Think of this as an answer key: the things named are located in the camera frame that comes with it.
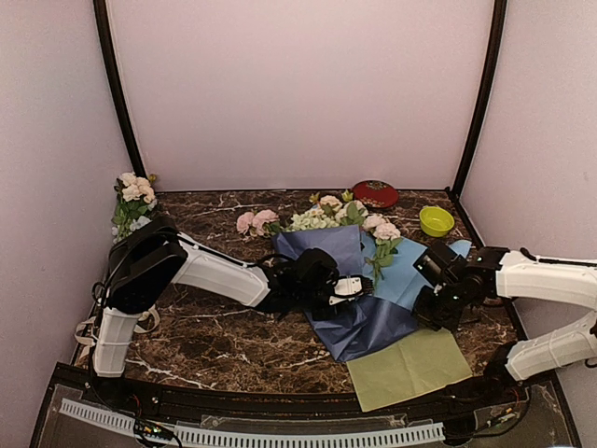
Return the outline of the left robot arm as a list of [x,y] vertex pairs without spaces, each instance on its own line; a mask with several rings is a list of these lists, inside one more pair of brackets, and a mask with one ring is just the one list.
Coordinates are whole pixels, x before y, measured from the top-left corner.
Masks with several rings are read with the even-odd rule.
[[295,259],[273,253],[246,262],[192,240],[169,217],[158,217],[110,249],[106,278],[93,287],[102,311],[90,369],[98,376],[96,393],[112,407],[132,398],[131,385],[120,378],[129,344],[142,314],[170,284],[197,287],[262,313],[307,311],[322,319],[374,290],[361,274],[341,275],[320,248]]

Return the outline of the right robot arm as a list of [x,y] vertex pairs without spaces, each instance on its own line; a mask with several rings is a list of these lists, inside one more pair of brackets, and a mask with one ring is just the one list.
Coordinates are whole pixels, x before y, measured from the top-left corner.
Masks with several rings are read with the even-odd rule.
[[476,385],[486,405],[498,403],[512,385],[546,371],[584,362],[596,365],[596,262],[549,258],[527,249],[484,246],[472,259],[437,242],[413,263],[426,284],[412,315],[433,330],[456,331],[463,312],[488,299],[535,301],[542,316],[576,308],[576,320],[558,318],[542,335],[501,345]]

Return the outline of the cream rose stem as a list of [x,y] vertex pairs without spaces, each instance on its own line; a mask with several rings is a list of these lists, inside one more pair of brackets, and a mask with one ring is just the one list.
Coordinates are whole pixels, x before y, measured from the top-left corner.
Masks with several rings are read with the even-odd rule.
[[334,195],[316,194],[311,197],[311,202],[311,208],[322,208],[329,216],[336,219],[340,224],[339,227],[362,226],[369,215],[367,208],[360,201],[355,200],[350,191],[345,191],[340,198]]

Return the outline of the cream ribbon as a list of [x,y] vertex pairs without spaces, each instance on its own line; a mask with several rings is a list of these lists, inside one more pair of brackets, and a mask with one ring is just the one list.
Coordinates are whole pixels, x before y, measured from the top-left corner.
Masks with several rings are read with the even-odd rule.
[[[96,317],[93,316],[76,325],[75,340],[84,346],[94,346],[97,341],[97,336],[94,331],[94,322]],[[134,327],[134,332],[137,334],[146,334],[154,331],[160,325],[160,314],[155,306],[152,306],[148,311],[141,314]]]

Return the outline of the pink rose stem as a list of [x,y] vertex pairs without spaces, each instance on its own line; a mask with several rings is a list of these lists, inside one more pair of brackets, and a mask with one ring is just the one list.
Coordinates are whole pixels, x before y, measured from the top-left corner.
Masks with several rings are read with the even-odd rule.
[[278,214],[270,209],[256,213],[248,211],[236,220],[236,231],[241,235],[271,237],[280,233],[282,229]]
[[375,251],[365,257],[365,262],[371,267],[374,285],[377,285],[383,279],[382,270],[392,265],[402,236],[396,225],[380,214],[368,215],[363,230],[374,239]]

